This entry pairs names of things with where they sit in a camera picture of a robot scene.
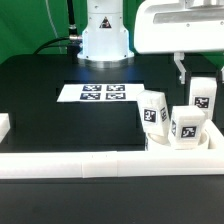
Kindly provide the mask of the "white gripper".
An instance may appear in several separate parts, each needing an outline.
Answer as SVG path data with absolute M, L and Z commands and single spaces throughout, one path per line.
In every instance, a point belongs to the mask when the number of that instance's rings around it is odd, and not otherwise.
M 184 53 L 224 50 L 224 0 L 144 0 L 136 14 L 134 47 L 141 54 L 174 53 L 184 84 Z M 224 65 L 220 81 L 224 84 Z

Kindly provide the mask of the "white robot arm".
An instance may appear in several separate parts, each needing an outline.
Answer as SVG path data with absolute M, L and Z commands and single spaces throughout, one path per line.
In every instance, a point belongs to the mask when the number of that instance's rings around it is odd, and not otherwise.
M 79 60 L 101 68 L 132 60 L 123 0 L 87 0 L 87 13 Z M 224 50 L 224 0 L 143 0 L 134 48 L 140 54 L 172 53 L 184 80 L 186 53 Z

